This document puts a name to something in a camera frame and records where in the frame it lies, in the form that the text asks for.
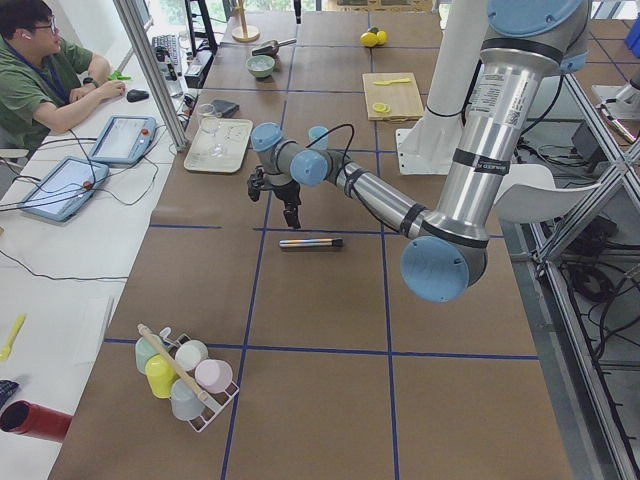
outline pink cup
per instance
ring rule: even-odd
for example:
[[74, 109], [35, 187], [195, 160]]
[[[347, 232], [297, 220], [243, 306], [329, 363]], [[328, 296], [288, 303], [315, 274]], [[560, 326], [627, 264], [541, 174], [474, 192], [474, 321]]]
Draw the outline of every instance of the pink cup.
[[222, 393], [233, 380], [231, 365], [222, 360], [203, 360], [196, 367], [196, 382], [210, 393]]

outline table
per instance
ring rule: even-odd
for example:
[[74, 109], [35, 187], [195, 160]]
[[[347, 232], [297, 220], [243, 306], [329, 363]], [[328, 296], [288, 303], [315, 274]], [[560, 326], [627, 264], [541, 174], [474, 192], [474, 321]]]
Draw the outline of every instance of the table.
[[[433, 206], [444, 178], [399, 175], [397, 125], [367, 121], [361, 74], [410, 69], [424, 98], [437, 18], [305, 12], [296, 26], [290, 13], [247, 17], [258, 42], [298, 43], [256, 81], [244, 70], [251, 46], [226, 35], [200, 101], [236, 101], [237, 118], [280, 123], [299, 142], [312, 125], [352, 123], [354, 159]], [[389, 33], [387, 46], [359, 46], [369, 25]], [[346, 138], [336, 132], [330, 146]], [[401, 280], [406, 239], [334, 187], [303, 189], [303, 229], [293, 232], [275, 198], [246, 198], [253, 151], [233, 175], [189, 173], [184, 157], [50, 479], [571, 478], [495, 218], [483, 278], [456, 302], [430, 304]], [[280, 239], [312, 236], [340, 236], [345, 247], [278, 249]], [[232, 365], [240, 394], [203, 433], [175, 420], [137, 372], [141, 322], [186, 332]]]

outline chair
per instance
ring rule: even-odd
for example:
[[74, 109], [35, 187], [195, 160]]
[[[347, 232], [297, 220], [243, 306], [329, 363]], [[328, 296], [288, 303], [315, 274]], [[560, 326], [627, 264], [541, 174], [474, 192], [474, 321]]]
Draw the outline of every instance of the chair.
[[493, 206], [501, 220], [532, 223], [565, 215], [600, 186], [557, 188], [551, 171], [536, 164], [512, 164], [498, 189]]

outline lemon slice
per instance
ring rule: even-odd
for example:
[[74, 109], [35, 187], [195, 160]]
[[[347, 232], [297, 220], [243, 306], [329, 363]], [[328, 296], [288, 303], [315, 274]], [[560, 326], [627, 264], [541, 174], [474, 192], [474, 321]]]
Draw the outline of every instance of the lemon slice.
[[376, 113], [389, 113], [391, 111], [391, 107], [386, 103], [376, 102], [373, 104], [373, 111]]

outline white desk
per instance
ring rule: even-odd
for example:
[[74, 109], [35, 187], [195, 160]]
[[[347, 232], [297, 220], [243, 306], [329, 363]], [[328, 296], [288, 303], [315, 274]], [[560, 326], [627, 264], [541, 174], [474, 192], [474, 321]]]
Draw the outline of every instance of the white desk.
[[[148, 90], [141, 73], [134, 73], [127, 88]], [[129, 103], [124, 98], [101, 105], [92, 116], [74, 129], [78, 137], [96, 137], [107, 120], [116, 114], [151, 115], [163, 123], [153, 99]], [[73, 139], [71, 134], [47, 140]], [[126, 277], [136, 258], [175, 154], [171, 138], [160, 128], [157, 146], [148, 159], [126, 171], [111, 168], [103, 191], [95, 192], [85, 206], [65, 223], [38, 219], [20, 211], [0, 213], [0, 250], [19, 259], [37, 273], [55, 277]], [[91, 144], [85, 145], [89, 151]], [[23, 175], [43, 178], [65, 156], [84, 158], [75, 140], [46, 145], [27, 166]], [[20, 201], [33, 186], [15, 182], [0, 204]], [[23, 267], [0, 258], [0, 342], [4, 343], [16, 317], [27, 320], [15, 341], [11, 357], [0, 363], [0, 379], [14, 380], [21, 389], [16, 400], [74, 413], [91, 371], [101, 341], [105, 314], [118, 302], [125, 281], [52, 281], [36, 278]], [[109, 299], [111, 309], [107, 308]], [[3, 478], [42, 480], [46, 478], [60, 450], [60, 444], [0, 432], [0, 466]]]

